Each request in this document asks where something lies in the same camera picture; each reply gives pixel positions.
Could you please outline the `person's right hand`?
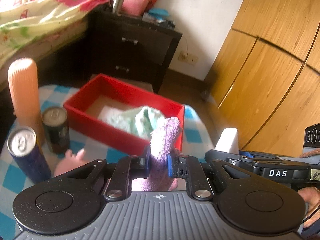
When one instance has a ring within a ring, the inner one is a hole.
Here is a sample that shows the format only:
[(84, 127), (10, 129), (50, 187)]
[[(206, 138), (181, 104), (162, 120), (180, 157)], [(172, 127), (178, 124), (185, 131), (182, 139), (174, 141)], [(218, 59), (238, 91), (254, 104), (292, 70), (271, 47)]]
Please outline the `person's right hand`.
[[(304, 202), (308, 203), (309, 208), (306, 216), (309, 216), (319, 207), (319, 189), (316, 187), (305, 187), (298, 191)], [(312, 226), (319, 219), (319, 210), (304, 223), (304, 228)]]

